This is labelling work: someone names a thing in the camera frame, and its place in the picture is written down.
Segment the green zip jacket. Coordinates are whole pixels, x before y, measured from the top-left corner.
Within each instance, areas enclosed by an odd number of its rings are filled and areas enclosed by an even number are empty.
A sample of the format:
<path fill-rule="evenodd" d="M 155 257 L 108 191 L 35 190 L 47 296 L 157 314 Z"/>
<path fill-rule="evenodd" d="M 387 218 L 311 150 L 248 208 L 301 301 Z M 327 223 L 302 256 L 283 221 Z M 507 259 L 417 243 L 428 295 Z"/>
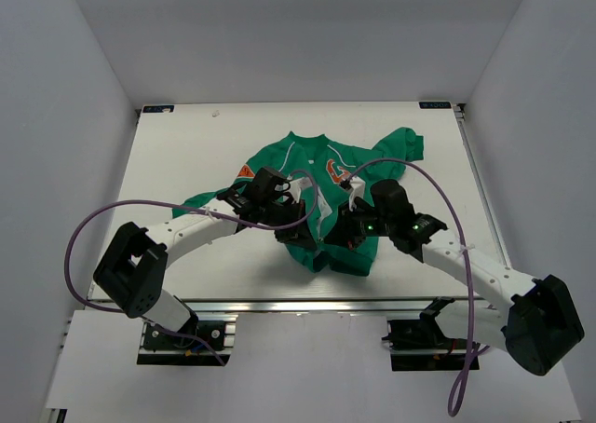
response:
<path fill-rule="evenodd" d="M 377 255 L 378 238 L 371 237 L 354 250 L 323 242 L 338 218 L 338 208 L 347 202 L 348 194 L 340 183 L 364 163 L 383 157 L 419 161 L 424 158 L 424 137 L 410 128 L 398 128 L 371 148 L 351 146 L 330 140 L 321 134 L 302 137 L 289 133 L 282 140 L 263 147 L 242 166 L 236 182 L 248 181 L 262 167 L 273 168 L 285 175 L 296 170 L 309 171 L 318 185 L 318 197 L 307 189 L 301 198 L 307 208 L 316 201 L 318 209 L 307 223 L 317 242 L 314 251 L 288 245 L 290 256 L 313 273 L 324 268 L 342 274 L 366 277 Z"/>

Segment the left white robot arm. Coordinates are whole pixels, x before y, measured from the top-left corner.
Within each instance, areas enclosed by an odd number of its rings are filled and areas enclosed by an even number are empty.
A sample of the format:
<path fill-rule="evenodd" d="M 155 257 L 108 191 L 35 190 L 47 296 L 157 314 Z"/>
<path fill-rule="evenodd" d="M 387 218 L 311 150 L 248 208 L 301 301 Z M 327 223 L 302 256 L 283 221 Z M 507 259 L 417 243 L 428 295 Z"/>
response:
<path fill-rule="evenodd" d="M 139 227 L 129 222 L 116 231 L 93 279 L 129 318 L 144 318 L 160 326 L 175 347 L 185 348 L 196 339 L 197 317 L 163 288 L 169 266 L 249 224 L 274 227 L 284 240 L 310 243 L 305 216 L 302 199 L 286 197 L 257 205 L 233 195 L 226 200 L 214 198 L 198 212 L 161 224 Z"/>

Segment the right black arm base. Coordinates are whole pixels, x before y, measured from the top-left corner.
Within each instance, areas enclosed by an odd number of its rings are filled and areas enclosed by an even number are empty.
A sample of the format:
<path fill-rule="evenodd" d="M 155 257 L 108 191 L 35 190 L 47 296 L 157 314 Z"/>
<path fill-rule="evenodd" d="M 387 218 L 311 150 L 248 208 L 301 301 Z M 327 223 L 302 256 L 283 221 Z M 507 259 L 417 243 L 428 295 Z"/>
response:
<path fill-rule="evenodd" d="M 466 340 L 448 338 L 436 323 L 453 298 L 435 298 L 415 319 L 387 321 L 381 338 L 390 352 L 393 372 L 449 372 L 463 369 Z"/>

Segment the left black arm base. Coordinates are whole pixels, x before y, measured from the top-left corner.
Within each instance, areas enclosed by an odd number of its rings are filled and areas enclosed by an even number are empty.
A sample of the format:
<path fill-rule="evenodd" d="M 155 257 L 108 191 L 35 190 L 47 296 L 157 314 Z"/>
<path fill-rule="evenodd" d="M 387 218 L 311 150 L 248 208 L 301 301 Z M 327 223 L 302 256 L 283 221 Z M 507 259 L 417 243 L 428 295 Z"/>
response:
<path fill-rule="evenodd" d="M 137 355 L 138 365 L 153 366 L 225 366 L 234 345 L 236 324 L 230 320 L 200 320 L 193 332 L 217 353 L 219 362 L 200 341 L 171 336 L 150 324 L 142 329 Z"/>

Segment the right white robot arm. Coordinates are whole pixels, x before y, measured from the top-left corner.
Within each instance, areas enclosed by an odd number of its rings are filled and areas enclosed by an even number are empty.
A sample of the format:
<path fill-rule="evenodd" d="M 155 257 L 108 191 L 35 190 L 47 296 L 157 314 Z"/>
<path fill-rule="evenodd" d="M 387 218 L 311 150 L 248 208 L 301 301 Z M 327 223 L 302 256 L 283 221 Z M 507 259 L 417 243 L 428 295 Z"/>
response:
<path fill-rule="evenodd" d="M 585 336 L 566 284 L 532 277 L 465 245 L 441 220 L 417 212 L 395 180 L 372 185 L 363 198 L 360 178 L 342 181 L 348 200 L 326 243 L 355 250 L 368 237 L 387 237 L 396 249 L 471 286 L 489 307 L 470 307 L 452 297 L 434 299 L 419 315 L 420 334 L 439 348 L 451 339 L 474 340 L 505 351 L 525 371 L 546 375 Z"/>

